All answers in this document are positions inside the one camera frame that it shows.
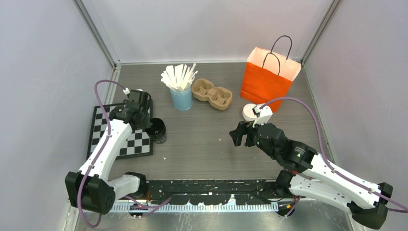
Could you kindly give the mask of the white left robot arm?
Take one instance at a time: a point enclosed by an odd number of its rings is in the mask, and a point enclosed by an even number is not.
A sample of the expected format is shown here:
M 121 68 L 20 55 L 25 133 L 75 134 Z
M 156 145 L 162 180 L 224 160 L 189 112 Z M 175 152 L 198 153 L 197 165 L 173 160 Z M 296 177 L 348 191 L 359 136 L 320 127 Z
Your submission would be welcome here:
M 115 180 L 108 180 L 108 176 L 130 134 L 152 126 L 151 105 L 149 93 L 129 90 L 127 99 L 110 110 L 106 130 L 92 154 L 77 172 L 68 172 L 65 177 L 71 206 L 105 215 L 115 201 L 127 195 L 136 199 L 147 195 L 148 184 L 141 173 L 127 172 Z

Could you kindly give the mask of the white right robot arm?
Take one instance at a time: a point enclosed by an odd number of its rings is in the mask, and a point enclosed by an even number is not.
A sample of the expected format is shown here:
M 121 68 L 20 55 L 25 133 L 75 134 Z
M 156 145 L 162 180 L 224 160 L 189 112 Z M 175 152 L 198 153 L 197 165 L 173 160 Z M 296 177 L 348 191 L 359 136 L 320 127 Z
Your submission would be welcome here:
M 385 182 L 371 183 L 350 173 L 338 175 L 314 148 L 288 139 L 283 130 L 271 123 L 255 125 L 241 121 L 229 132 L 235 146 L 246 136 L 245 146 L 256 146 L 284 169 L 273 189 L 280 197 L 301 196 L 319 200 L 351 215 L 359 224 L 378 230 L 389 209 L 382 196 L 390 197 L 393 187 Z

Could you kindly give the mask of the black paper coffee cup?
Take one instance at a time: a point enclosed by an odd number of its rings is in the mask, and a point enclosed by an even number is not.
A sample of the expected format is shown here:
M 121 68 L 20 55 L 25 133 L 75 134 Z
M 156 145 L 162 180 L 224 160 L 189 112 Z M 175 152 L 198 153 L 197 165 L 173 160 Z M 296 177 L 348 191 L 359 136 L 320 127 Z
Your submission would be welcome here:
M 166 126 L 162 119 L 160 118 L 151 118 L 151 126 L 145 131 L 149 137 L 156 143 L 162 144 L 166 141 Z

